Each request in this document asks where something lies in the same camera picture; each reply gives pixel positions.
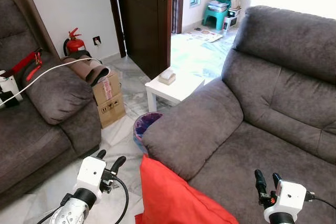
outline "wooden door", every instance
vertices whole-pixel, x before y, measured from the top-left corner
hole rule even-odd
[[[170,66],[172,0],[119,0],[129,57],[151,79]]]

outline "marble floor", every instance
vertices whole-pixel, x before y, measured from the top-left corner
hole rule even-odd
[[[206,82],[220,76],[222,65],[230,49],[237,29],[224,34],[223,38],[208,43],[189,39],[187,36],[173,35],[171,65],[176,70],[183,69],[205,78]],[[129,58],[109,57],[103,63],[115,70],[122,83],[126,115],[119,121],[102,130],[101,148],[107,150],[105,160],[108,167],[121,155],[127,157],[119,169],[119,176],[126,184],[130,202],[121,224],[135,223],[134,215],[143,211],[139,165],[142,153],[133,142],[134,121],[148,111],[144,84],[150,79]],[[158,111],[165,112],[173,104],[157,99]],[[34,190],[26,193],[5,209],[0,211],[0,223],[34,224],[53,208],[59,206],[62,197],[72,192],[76,182],[81,160],[78,159]],[[87,224],[114,223],[122,213],[125,196],[122,188],[113,189],[111,194],[103,195],[99,205],[94,206],[87,218]]]

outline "gray recliner sofa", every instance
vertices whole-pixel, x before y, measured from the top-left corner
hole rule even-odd
[[[222,77],[145,132],[149,156],[230,211],[266,223],[254,170],[336,204],[336,20],[265,6],[247,9]],[[306,202],[298,224],[336,221]]]
[[[8,70],[38,48],[12,0],[0,0],[0,69]],[[43,51],[45,70],[59,65]],[[20,88],[34,63],[15,75]],[[18,106],[0,110],[0,207],[98,147],[101,128],[90,85],[68,67],[55,69],[23,94]]]

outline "electrical outlet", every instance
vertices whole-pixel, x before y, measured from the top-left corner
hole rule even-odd
[[[92,40],[93,40],[93,44],[94,44],[95,46],[99,46],[99,45],[101,44],[100,36],[95,36],[95,37],[92,38]]]

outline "purple trash bin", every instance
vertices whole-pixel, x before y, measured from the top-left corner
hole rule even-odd
[[[162,115],[160,112],[148,112],[138,117],[135,121],[133,126],[133,140],[143,153],[147,154],[147,149],[142,144],[143,133],[145,133],[152,123],[162,117]]]

